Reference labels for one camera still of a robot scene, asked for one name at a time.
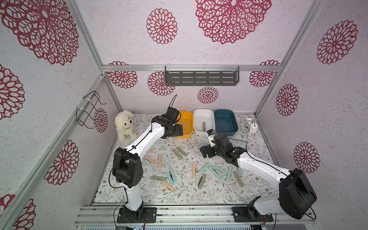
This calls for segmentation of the dark teal storage box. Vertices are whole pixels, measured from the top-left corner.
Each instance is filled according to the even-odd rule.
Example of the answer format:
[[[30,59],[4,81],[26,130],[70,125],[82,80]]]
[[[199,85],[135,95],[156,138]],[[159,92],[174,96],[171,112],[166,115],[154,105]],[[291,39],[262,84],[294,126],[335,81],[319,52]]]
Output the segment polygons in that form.
[[[223,133],[231,137],[239,131],[236,116],[232,110],[218,109],[214,112],[214,118],[217,134]]]

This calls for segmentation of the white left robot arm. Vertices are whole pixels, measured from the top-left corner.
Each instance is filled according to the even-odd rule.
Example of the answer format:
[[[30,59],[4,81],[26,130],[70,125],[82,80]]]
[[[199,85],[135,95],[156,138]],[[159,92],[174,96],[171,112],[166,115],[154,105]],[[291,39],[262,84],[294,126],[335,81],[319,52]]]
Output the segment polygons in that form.
[[[151,120],[137,140],[115,151],[111,175],[126,193],[125,207],[128,210],[137,212],[143,206],[139,183],[143,177],[141,162],[145,154],[159,139],[183,136],[183,126],[178,124],[180,118],[181,113],[177,109],[168,107],[165,114]]]

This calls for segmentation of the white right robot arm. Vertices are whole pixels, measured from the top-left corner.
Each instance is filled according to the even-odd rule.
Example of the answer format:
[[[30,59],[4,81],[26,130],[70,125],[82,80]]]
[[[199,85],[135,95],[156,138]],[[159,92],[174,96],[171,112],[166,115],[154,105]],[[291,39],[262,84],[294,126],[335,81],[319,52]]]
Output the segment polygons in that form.
[[[289,170],[270,164],[251,154],[247,147],[235,147],[223,133],[207,131],[209,144],[200,148],[204,158],[218,156],[226,163],[248,170],[268,181],[277,192],[267,196],[257,196],[247,204],[246,216],[255,221],[267,214],[285,213],[294,219],[301,219],[312,210],[317,194],[306,174],[295,168]]]

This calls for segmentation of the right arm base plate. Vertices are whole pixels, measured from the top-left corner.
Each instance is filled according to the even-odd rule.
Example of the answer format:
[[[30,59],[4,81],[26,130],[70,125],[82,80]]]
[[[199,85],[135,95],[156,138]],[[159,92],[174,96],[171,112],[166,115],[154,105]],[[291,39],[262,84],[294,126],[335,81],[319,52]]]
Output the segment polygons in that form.
[[[232,207],[233,217],[235,222],[273,222],[274,218],[272,215],[261,215],[255,208],[249,207]]]

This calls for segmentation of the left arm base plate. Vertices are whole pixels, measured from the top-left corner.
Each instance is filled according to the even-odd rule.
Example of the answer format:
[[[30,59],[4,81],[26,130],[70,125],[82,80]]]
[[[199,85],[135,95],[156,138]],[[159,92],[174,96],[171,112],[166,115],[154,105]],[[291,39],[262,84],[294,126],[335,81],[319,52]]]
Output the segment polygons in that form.
[[[117,223],[155,223],[157,209],[149,207],[140,207],[137,211],[131,211],[123,206],[118,213]]]

